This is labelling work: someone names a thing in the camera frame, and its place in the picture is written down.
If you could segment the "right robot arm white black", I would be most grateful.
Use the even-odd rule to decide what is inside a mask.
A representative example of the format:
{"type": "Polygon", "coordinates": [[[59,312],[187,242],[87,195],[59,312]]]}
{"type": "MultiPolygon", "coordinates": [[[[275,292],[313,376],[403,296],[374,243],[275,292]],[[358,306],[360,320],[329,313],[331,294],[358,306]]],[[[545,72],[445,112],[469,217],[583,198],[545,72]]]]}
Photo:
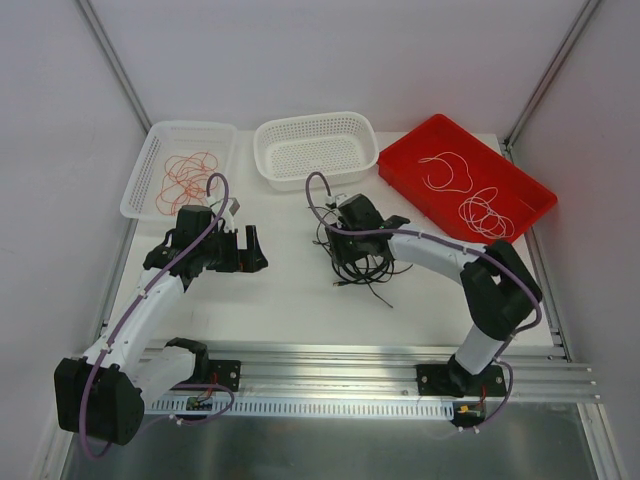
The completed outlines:
{"type": "Polygon", "coordinates": [[[514,247],[504,240],[483,245],[421,232],[405,217],[383,218],[363,194],[344,195],[330,206],[337,221],[326,228],[326,234],[338,265],[367,257],[402,261],[462,287],[473,325],[428,382],[435,392],[458,398],[480,388],[485,371],[521,323],[539,310],[542,300],[539,286],[514,247]]]}

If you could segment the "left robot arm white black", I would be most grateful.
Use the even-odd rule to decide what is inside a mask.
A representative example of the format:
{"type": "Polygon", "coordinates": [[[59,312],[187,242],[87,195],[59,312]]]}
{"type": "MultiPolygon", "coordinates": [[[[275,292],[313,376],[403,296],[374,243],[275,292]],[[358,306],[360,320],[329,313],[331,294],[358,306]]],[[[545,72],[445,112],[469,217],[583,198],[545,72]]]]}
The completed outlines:
{"type": "Polygon", "coordinates": [[[203,206],[179,210],[175,226],[146,255],[119,318],[80,357],[57,365],[54,391],[62,430],[124,446],[136,435],[146,408],[174,386],[210,388],[214,374],[202,342],[176,337],[153,360],[141,358],[201,273],[256,273],[267,267],[256,227],[246,226],[246,245],[239,247],[229,219],[203,206]]]}

